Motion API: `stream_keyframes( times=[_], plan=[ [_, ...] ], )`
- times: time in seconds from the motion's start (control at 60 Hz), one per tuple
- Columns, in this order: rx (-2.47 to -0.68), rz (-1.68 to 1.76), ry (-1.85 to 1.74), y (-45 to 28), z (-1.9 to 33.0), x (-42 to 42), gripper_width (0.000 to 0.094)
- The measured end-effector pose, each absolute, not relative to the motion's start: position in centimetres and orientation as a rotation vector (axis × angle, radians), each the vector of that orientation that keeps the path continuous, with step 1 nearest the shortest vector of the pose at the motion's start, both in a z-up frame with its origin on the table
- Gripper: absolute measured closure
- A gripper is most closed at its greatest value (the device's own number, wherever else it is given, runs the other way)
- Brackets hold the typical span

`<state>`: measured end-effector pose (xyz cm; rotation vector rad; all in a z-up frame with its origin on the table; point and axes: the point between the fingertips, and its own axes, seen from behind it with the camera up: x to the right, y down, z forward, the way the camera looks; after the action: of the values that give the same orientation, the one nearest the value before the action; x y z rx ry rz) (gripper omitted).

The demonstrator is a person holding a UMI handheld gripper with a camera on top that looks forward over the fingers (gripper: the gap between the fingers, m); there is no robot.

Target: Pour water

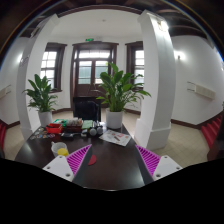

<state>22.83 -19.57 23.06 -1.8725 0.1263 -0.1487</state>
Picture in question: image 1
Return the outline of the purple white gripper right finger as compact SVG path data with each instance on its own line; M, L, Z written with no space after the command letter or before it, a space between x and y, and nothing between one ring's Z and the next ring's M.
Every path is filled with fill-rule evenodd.
M136 145L136 157L144 181L156 181L182 169L168 155L159 156Z

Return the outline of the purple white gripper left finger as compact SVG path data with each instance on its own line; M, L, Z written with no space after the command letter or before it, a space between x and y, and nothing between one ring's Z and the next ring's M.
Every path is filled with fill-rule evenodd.
M58 155L44 167L44 170L72 182L84 159L91 155L91 147L92 145L84 146L68 156Z

